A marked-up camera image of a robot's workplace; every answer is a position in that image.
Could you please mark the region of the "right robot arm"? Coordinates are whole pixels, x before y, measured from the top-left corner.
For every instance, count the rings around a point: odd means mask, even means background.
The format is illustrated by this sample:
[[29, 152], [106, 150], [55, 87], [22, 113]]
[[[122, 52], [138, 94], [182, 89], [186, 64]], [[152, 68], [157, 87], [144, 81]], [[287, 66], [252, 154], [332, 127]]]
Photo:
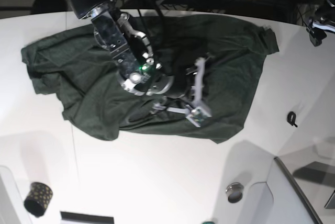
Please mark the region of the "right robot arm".
[[70, 4], [78, 19], [90, 18], [94, 37], [115, 61], [118, 82], [126, 92], [185, 99], [183, 109], [156, 103], [156, 110], [166, 109], [189, 118], [212, 116], [203, 101], [206, 58], [200, 57], [192, 67], [166, 75], [148, 35], [133, 27], [130, 14], [117, 8], [116, 0], [70, 0]]

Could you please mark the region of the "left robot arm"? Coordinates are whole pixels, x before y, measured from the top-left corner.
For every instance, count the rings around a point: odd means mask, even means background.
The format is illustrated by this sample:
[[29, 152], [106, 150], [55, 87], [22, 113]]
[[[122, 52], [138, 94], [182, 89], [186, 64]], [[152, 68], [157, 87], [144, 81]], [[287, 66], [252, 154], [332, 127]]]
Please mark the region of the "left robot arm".
[[314, 47], [322, 44], [326, 32], [334, 34], [334, 0], [326, 0], [308, 19], [306, 30]]

